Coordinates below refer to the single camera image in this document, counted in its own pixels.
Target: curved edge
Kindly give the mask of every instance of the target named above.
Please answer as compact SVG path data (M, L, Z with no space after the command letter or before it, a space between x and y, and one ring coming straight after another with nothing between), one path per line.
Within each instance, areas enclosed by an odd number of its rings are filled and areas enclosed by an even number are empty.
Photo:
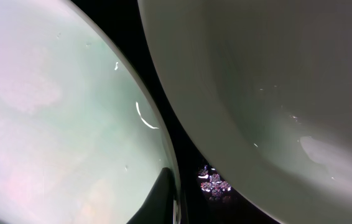
M148 89L146 86L143 84L140 76L137 74L133 66L129 63L129 60L122 54L122 52L118 49L118 47L114 44L114 42L98 27L98 25L93 22L78 6L76 6L73 2L69 0L62 0L70 9L72 9L78 16L80 16L103 40L104 42L110 47L110 49L115 53L115 55L120 59L120 61L123 63L125 68L128 70L128 72L132 75L134 81L142 91L143 95L149 102L155 117L157 118L159 122L159 126L161 129L164 130L164 135L165 135L165 140L167 141L169 150L167 151L168 156L170 156L170 164L172 166L172 171L174 173L175 177L175 185L176 185L176 192L177 192L177 206L178 206L178 223L180 223L181 220L181 201L180 201L180 193L181 193L181 182L180 182L180 174L178 171L178 165L177 165L177 160L176 160L176 155L175 155L175 150L172 144L172 140L170 139L169 132L166 128L165 122L162 119L162 116L159 113L158 107L154 100L152 99Z

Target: white speck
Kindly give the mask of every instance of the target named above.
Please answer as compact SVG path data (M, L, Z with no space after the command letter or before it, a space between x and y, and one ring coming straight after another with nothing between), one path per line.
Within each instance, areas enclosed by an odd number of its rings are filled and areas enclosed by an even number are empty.
M151 129L159 129L159 128L156 128L156 127L151 126L149 123L147 123L147 121L145 121L145 120L142 118L141 113L140 113L140 110L139 110L139 103L138 103L138 102L136 102L136 109L137 109L137 113L138 113L139 116L140 116L140 119L143 121L143 123L144 123L145 125L147 125L147 126L148 126L149 128L151 128Z
M198 178L201 178L201 179L207 179L209 177L209 175L205 175L205 176L198 176Z

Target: glossy surface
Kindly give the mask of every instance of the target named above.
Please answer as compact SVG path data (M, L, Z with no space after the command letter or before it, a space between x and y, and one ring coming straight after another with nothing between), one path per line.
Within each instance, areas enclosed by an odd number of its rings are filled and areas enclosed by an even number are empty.
M162 86L197 148L283 223L352 223L352 2L145 1Z
M63 1L0 0L6 223L126 223L177 167L147 90L84 19Z

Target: white highlight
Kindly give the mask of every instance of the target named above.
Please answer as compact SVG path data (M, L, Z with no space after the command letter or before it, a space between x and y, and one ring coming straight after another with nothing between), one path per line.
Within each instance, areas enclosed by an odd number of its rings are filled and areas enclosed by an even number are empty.
M207 179L209 177L209 175L205 175L205 176L198 176L198 178L201 178L201 179Z
M140 110L139 110L139 103L138 103L138 102L136 102L136 109L137 109L137 112L139 113L140 119L143 121L143 123L144 123L145 125L147 125L147 126L148 126L149 128L151 128L151 129L159 129L159 128L156 128L156 127L151 126L149 123L147 123L147 121L145 121L145 120L142 118L141 113L140 113Z

